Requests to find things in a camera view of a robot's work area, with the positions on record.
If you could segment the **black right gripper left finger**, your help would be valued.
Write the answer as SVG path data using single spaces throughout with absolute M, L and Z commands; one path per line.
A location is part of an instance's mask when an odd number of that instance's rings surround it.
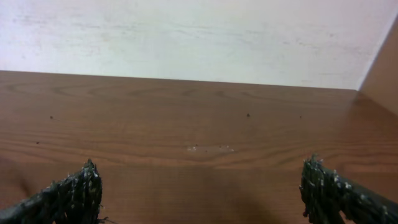
M 80 171 L 1 210 L 1 224 L 98 224 L 103 192 L 97 166 L 89 159 Z

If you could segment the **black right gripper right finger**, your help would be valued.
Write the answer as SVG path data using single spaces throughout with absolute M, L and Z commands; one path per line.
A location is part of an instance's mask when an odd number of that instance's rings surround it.
M 397 224 L 397 203 L 327 169 L 316 155 L 303 161 L 299 190 L 310 223 Z

